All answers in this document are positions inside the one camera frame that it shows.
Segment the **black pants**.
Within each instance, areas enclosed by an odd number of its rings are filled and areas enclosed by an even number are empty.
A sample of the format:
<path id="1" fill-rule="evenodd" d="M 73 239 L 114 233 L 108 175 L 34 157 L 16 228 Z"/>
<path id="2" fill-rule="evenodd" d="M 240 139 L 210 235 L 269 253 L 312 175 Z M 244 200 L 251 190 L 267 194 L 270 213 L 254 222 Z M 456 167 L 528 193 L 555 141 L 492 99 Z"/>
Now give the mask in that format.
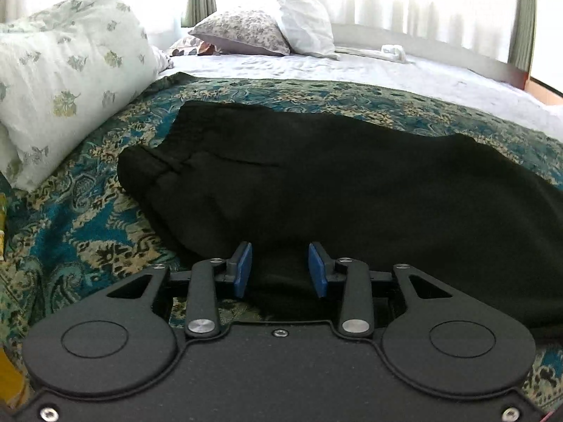
<path id="1" fill-rule="evenodd" d="M 562 334 L 562 193 L 468 136 L 189 101 L 161 144 L 121 152 L 118 180 L 184 264 L 251 243 L 253 298 L 309 307 L 316 241 Z"/>

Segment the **striped cloth behind quilt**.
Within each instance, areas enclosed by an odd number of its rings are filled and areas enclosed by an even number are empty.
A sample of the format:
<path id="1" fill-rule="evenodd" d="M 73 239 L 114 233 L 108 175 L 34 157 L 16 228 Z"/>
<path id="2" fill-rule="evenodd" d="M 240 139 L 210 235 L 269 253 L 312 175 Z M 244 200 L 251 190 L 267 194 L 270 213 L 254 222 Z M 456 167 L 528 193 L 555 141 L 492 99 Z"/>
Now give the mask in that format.
<path id="1" fill-rule="evenodd" d="M 157 48 L 154 45 L 151 45 L 151 48 L 154 53 L 154 58 L 156 58 L 157 62 L 157 71 L 162 73 L 164 71 L 170 70 L 174 67 L 174 62 L 166 52 L 162 51 L 160 48 Z"/>

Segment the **small white rolled cloth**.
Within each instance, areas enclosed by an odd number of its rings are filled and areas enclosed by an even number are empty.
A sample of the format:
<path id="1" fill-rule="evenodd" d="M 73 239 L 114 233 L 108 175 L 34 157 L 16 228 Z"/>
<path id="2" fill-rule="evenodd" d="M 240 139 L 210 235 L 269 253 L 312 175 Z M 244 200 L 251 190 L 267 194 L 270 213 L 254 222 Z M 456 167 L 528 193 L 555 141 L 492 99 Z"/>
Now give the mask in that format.
<path id="1" fill-rule="evenodd" d="M 406 63 L 406 52 L 401 45 L 382 45 L 381 53 L 389 61 Z"/>

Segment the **purple floral pillow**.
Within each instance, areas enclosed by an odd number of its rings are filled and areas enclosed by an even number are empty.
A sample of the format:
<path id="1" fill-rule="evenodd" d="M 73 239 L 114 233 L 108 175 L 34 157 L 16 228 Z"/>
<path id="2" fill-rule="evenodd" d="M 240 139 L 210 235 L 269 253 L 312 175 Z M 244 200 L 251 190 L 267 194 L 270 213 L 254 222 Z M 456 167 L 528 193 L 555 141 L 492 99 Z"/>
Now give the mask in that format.
<path id="1" fill-rule="evenodd" d="M 217 11 L 198 22 L 190 35 L 230 55 L 287 56 L 291 48 L 276 21 L 266 12 Z"/>

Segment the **white bed sheet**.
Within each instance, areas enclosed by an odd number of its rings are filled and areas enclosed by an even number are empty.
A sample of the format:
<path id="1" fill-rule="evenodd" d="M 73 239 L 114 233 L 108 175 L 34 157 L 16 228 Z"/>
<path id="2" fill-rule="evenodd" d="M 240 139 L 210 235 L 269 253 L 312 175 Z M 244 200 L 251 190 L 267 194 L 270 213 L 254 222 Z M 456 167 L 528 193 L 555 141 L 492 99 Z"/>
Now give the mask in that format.
<path id="1" fill-rule="evenodd" d="M 482 110 L 531 130 L 562 139 L 562 113 L 507 83 L 459 67 L 409 56 L 406 64 L 355 55 L 337 60 L 288 55 L 179 56 L 159 76 L 185 72 L 196 77 L 343 81 L 405 90 Z"/>

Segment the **white pillow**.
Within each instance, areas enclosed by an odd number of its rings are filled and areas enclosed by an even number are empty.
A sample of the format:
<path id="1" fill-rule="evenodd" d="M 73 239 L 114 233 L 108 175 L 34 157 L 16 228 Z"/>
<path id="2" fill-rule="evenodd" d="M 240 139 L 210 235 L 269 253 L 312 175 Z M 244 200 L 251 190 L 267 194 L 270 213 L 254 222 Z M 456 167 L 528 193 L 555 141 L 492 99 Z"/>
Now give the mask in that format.
<path id="1" fill-rule="evenodd" d="M 337 59 L 332 25 L 319 0 L 276 0 L 281 34 L 298 55 Z"/>

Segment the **green floral folded quilt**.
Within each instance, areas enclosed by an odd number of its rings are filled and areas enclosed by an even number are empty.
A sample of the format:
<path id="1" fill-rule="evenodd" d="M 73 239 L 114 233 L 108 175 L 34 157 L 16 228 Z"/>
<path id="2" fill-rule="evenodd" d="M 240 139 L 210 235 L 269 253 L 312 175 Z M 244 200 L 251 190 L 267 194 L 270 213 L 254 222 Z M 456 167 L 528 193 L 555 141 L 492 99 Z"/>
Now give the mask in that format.
<path id="1" fill-rule="evenodd" d="M 35 190 L 162 63 L 121 0 L 66 0 L 1 26 L 1 172 Z"/>

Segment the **green curtain near wardrobe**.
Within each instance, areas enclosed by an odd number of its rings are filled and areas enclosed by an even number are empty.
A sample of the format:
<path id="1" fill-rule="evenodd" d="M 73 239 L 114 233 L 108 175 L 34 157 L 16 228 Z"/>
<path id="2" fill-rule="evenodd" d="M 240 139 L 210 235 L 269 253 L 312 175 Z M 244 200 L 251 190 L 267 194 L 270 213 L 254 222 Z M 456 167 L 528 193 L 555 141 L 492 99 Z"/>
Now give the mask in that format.
<path id="1" fill-rule="evenodd" d="M 536 0 L 517 0 L 508 64 L 529 74 L 535 40 Z"/>

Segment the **wooden bed frame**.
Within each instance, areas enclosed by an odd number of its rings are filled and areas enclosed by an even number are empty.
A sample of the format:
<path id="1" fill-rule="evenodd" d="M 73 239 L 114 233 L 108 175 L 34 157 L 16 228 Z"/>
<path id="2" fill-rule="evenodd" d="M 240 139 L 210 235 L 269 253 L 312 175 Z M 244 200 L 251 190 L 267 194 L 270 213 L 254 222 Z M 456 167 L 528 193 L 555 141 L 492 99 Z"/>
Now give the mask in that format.
<path id="1" fill-rule="evenodd" d="M 526 81 L 525 92 L 547 106 L 559 106 L 563 104 L 563 97 L 559 91 L 531 76 L 529 76 Z"/>

